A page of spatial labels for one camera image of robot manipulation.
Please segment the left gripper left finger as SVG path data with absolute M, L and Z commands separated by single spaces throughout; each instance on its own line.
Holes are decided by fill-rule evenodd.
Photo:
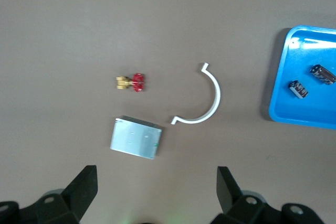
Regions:
M 46 194 L 21 209 L 20 223 L 79 223 L 97 192 L 97 167 L 88 165 L 62 192 Z

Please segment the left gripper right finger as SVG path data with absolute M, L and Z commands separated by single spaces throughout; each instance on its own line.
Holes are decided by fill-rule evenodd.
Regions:
M 283 223 L 281 212 L 261 200 L 261 197 L 243 194 L 228 167 L 217 168 L 217 197 L 222 213 L 217 223 Z

